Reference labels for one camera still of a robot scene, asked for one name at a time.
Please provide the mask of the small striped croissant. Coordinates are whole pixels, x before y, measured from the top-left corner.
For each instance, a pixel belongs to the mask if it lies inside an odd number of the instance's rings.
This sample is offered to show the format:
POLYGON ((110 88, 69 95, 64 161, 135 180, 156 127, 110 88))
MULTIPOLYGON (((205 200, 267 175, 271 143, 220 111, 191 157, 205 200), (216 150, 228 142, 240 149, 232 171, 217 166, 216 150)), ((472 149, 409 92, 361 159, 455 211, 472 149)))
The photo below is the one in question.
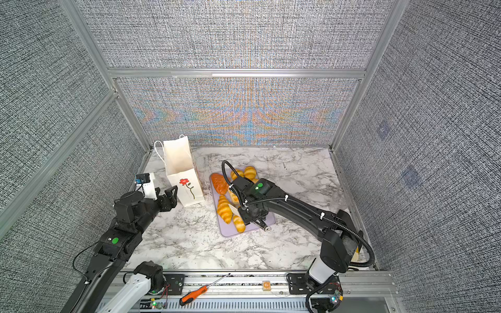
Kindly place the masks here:
POLYGON ((238 233, 243 233, 246 230, 246 225, 240 216, 234 215, 233 216, 233 223, 234 223, 238 233))

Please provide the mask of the white paper bag with flower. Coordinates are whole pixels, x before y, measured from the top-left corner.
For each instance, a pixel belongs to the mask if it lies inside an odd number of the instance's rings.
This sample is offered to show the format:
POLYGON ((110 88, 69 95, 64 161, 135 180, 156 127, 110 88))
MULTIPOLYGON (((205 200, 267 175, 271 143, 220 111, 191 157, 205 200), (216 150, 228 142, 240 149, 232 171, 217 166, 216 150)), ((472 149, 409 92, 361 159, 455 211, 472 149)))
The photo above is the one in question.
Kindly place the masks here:
POLYGON ((204 202, 188 137, 181 135, 176 140, 157 140, 153 148, 164 163, 169 183, 177 187, 177 199, 181 204, 189 207, 204 202))

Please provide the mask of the steel tongs with white tips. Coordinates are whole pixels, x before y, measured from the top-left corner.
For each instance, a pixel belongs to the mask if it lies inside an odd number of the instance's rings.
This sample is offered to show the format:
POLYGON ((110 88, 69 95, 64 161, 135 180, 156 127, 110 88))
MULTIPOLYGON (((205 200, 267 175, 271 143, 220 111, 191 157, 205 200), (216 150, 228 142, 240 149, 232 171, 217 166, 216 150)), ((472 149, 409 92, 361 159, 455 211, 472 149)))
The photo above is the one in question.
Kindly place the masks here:
POLYGON ((265 232, 268 232, 271 230, 271 228, 265 223, 264 219, 261 219, 258 217, 252 217, 251 214, 247 210, 242 209, 241 207, 235 207, 232 204, 230 204, 230 208, 231 208, 234 215, 238 215, 243 219, 246 226, 253 223, 265 232))

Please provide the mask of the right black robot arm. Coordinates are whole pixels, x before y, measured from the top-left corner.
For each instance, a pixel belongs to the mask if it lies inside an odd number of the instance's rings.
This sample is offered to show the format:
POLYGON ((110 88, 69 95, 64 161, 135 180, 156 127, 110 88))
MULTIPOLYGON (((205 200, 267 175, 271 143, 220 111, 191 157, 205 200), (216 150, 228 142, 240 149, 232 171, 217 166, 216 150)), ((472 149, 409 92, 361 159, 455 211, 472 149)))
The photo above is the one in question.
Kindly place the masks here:
POLYGON ((260 179, 237 177, 229 183, 236 194, 240 217, 245 224, 253 223, 263 230, 269 213, 276 213, 311 233, 321 243, 320 256, 307 271, 315 284, 323 284, 331 276, 345 273, 349 267, 370 267, 375 262, 373 248, 356 230, 346 211, 325 211, 309 205, 285 192, 275 183, 260 179))

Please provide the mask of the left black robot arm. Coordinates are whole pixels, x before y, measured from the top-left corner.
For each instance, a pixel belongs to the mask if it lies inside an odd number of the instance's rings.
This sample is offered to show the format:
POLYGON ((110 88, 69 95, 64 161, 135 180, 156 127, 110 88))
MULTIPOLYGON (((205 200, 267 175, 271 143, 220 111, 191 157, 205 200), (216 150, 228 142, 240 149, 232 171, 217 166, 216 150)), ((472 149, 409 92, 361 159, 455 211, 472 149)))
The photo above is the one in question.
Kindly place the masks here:
POLYGON ((160 212, 169 212, 177 206, 178 187, 153 189, 155 199, 146 198, 136 190, 114 201, 116 217, 100 239, 90 245, 93 255, 82 279, 62 312, 95 312, 113 280, 124 268, 134 250, 142 242, 142 235, 160 212))

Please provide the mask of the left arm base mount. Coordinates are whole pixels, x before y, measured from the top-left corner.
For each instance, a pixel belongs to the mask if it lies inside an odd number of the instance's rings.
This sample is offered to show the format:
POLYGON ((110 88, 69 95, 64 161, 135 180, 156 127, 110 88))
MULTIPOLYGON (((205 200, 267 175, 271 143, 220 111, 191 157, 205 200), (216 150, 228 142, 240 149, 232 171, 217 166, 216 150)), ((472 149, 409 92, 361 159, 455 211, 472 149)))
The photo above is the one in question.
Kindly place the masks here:
POLYGON ((184 289, 186 275, 165 273, 163 267, 153 261, 142 262, 123 277, 125 300, 133 300, 130 312, 163 310, 169 296, 180 296, 184 289))

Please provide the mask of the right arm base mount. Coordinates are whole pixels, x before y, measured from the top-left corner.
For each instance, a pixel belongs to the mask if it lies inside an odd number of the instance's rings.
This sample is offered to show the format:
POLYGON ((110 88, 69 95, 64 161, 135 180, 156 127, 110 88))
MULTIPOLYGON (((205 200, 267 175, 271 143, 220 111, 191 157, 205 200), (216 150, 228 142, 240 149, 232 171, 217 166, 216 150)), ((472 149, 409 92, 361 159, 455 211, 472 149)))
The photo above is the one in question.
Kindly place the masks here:
POLYGON ((307 274, 288 273, 286 278, 291 295, 305 296, 308 312, 333 312, 343 302, 344 292, 337 272, 322 284, 318 284, 307 274))

